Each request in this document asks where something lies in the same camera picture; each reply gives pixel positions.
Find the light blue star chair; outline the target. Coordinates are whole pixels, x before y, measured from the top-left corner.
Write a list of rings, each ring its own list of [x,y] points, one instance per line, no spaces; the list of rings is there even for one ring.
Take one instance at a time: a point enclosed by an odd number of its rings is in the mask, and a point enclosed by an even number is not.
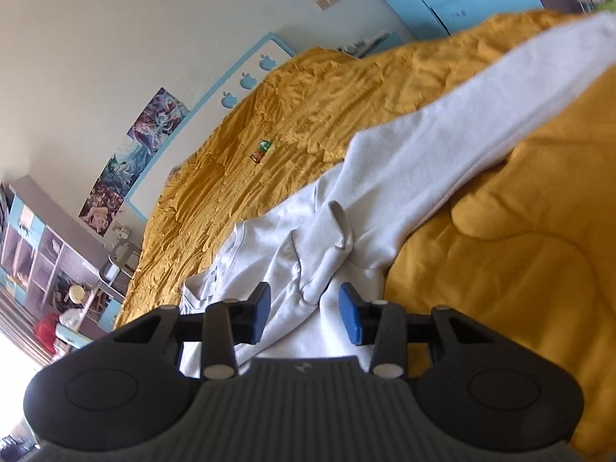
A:
[[[90,338],[78,333],[78,331],[71,330],[61,323],[56,324],[55,335],[57,339],[74,349],[82,349],[92,342]]]

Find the metal folding stool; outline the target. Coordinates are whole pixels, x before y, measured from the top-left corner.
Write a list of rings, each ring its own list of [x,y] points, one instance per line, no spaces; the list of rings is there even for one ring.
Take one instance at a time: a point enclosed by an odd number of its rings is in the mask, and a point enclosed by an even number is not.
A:
[[[137,270],[141,249],[129,240],[117,243],[109,252],[107,263],[100,271],[100,278],[108,284],[113,284],[123,274],[132,278]]]

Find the small green snack packet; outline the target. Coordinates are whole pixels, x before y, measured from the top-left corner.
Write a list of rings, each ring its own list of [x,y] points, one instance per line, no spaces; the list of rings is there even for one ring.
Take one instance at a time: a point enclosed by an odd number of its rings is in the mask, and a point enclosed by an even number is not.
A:
[[[255,164],[259,164],[263,160],[263,157],[266,156],[267,151],[270,150],[270,147],[272,145],[273,142],[271,142],[270,140],[261,140],[257,149],[249,155],[249,158]]]

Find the red bag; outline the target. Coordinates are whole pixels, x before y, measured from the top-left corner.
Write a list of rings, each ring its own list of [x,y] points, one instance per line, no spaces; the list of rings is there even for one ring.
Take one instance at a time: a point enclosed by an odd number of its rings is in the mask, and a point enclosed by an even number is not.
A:
[[[38,342],[41,343],[50,356],[56,354],[56,325],[59,323],[59,315],[48,313],[39,320],[33,327],[33,333]]]

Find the white Nevada sweatshirt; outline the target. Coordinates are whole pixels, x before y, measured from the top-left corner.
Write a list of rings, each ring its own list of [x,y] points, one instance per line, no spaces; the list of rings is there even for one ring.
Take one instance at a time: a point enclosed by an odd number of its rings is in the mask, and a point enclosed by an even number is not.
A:
[[[341,284],[367,301],[406,238],[462,185],[501,162],[615,62],[615,17],[596,13],[546,30],[451,93],[352,138],[345,159],[266,214],[237,223],[210,268],[185,281],[182,314],[248,298],[271,305],[257,356],[357,356],[338,310]]]

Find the round globe lamp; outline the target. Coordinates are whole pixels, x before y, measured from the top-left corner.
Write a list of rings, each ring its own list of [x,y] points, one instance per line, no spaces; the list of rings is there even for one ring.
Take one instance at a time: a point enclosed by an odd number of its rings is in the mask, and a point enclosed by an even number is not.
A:
[[[81,285],[72,285],[68,291],[71,303],[81,305],[85,301],[85,288]]]

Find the wall light switch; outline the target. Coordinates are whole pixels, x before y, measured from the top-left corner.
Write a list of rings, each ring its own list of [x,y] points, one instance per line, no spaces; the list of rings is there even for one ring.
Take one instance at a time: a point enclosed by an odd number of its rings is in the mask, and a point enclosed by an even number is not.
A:
[[[339,0],[314,0],[314,4],[319,10],[328,10],[336,3],[339,3]]]

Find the mustard yellow quilt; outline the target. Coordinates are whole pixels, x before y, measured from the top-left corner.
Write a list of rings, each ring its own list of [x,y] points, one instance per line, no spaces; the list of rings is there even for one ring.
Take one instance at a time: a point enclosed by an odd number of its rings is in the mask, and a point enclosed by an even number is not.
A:
[[[615,16],[536,10],[268,76],[166,182],[117,318],[270,284],[254,358],[357,356],[351,283],[447,305],[571,372],[572,438],[615,456]]]

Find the blue nightstand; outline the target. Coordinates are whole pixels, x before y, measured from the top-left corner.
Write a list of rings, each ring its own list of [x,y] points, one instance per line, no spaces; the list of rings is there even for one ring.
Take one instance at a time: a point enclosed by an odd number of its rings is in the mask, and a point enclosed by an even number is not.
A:
[[[375,37],[362,38],[352,44],[341,46],[338,48],[338,51],[357,59],[364,59],[364,57],[369,55],[397,48],[403,44],[404,42],[400,35],[395,31],[384,31],[379,33],[379,35],[375,35]]]

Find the anime wall poster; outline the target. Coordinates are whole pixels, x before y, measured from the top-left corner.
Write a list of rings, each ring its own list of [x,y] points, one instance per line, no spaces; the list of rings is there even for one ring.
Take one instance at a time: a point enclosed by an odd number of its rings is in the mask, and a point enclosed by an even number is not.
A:
[[[149,100],[96,179],[79,219],[103,237],[126,196],[189,110],[161,88]]]

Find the grey desk with shelves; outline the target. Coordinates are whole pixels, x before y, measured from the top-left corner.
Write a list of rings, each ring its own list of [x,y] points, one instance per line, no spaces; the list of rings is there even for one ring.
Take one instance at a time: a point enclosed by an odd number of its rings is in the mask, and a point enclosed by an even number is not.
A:
[[[1,328],[34,360],[46,365],[70,352],[56,338],[50,356],[33,333],[48,313],[91,340],[114,330],[123,291],[100,278],[109,253],[30,176],[1,189],[10,203],[1,234]],[[72,285],[85,301],[71,303]]]

